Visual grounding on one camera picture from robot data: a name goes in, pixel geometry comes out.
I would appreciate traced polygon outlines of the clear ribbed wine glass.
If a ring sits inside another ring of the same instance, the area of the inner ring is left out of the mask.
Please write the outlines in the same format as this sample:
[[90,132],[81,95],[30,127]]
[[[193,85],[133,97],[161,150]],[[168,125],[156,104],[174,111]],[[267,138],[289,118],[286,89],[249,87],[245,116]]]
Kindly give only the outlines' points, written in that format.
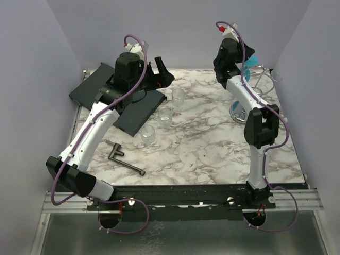
[[170,108],[160,109],[158,112],[158,122],[161,128],[168,129],[172,124],[172,110]]

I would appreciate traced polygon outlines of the blue wine glass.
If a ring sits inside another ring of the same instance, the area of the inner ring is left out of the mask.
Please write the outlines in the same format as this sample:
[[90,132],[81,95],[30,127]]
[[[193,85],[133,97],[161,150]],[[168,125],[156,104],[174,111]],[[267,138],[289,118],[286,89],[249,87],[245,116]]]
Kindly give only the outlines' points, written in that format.
[[[247,82],[249,82],[250,78],[251,78],[251,72],[250,72],[250,68],[255,67],[258,64],[258,58],[256,57],[256,55],[252,55],[247,61],[245,61],[244,63],[244,77],[246,79]],[[235,115],[241,115],[241,113],[245,113],[245,111],[243,110],[242,105],[236,101],[233,106],[232,106],[232,110],[233,113]]]

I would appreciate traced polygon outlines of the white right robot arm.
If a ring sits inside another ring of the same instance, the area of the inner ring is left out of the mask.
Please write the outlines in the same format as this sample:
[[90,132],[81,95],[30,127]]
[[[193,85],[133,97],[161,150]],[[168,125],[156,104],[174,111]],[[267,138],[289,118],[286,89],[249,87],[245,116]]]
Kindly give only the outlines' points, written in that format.
[[245,81],[237,63],[243,56],[250,57],[254,50],[245,47],[232,38],[222,40],[217,57],[214,59],[214,70],[217,81],[228,90],[240,103],[246,112],[244,138],[250,146],[250,175],[245,185],[245,204],[257,208],[264,199],[270,196],[270,188],[266,182],[268,177],[267,163],[269,152],[266,151],[274,144],[278,136],[277,105],[268,105]]

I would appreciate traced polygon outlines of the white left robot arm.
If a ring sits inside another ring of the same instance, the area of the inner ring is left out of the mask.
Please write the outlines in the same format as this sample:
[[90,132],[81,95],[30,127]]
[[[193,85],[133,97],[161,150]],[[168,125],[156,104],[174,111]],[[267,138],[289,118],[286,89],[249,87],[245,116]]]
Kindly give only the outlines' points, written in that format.
[[143,53],[119,55],[114,73],[98,90],[81,130],[58,157],[50,156],[46,161],[54,180],[52,192],[59,184],[74,195],[99,199],[107,210],[117,206],[114,187],[87,173],[87,168],[105,133],[134,103],[134,94],[167,88],[174,81],[160,56],[155,57],[155,62],[158,73],[153,72]]

